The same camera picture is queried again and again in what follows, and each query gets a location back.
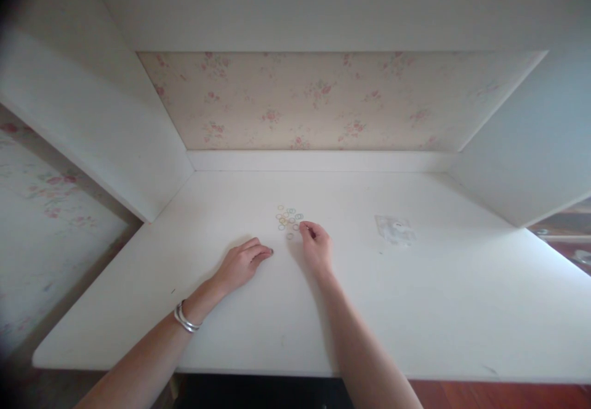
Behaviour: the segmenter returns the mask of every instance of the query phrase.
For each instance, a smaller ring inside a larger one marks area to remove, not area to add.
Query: desk
[[[180,371],[338,373],[295,208],[334,243],[334,270],[409,378],[591,383],[591,278],[445,174],[195,172],[41,343],[41,368],[107,370],[257,236],[275,250],[205,320]],[[417,241],[388,244],[374,215],[407,218]]]

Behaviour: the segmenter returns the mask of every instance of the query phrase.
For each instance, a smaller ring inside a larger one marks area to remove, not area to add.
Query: person's right hand
[[[332,239],[319,224],[300,222],[304,258],[316,278],[332,273]]]

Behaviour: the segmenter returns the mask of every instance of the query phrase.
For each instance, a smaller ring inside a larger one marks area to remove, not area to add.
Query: finger
[[[244,249],[248,249],[250,247],[257,246],[259,244],[260,244],[260,241],[258,238],[251,238],[250,240],[245,242],[243,245],[238,246],[238,249],[240,249],[240,251],[243,251]]]
[[[256,257],[252,259],[251,265],[256,270],[264,260],[266,260],[267,258],[271,258],[271,255],[273,255],[273,254],[264,253],[264,254],[256,255]]]
[[[300,233],[302,234],[302,239],[304,243],[309,241],[314,241],[312,234],[310,233],[310,229],[306,225],[307,221],[300,221]]]
[[[273,254],[273,249],[268,248],[267,246],[257,245],[244,250],[243,253],[246,255],[248,261],[252,261],[257,255],[268,254],[271,256]]]
[[[308,227],[312,232],[316,234],[317,237],[328,237],[328,233],[324,230],[324,227],[317,223],[314,223],[312,221],[301,221],[300,225],[301,224],[304,224],[306,227]]]

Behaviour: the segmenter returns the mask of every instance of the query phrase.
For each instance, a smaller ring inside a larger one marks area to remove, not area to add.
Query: person's left hand
[[[211,279],[224,294],[230,294],[246,284],[254,276],[260,263],[271,255],[273,249],[261,245],[258,238],[253,238],[232,248]]]

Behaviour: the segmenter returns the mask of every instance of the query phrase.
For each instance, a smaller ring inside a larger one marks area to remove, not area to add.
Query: clear plastic bag
[[[396,246],[410,246],[417,240],[407,219],[393,216],[376,215],[377,231],[380,235]]]

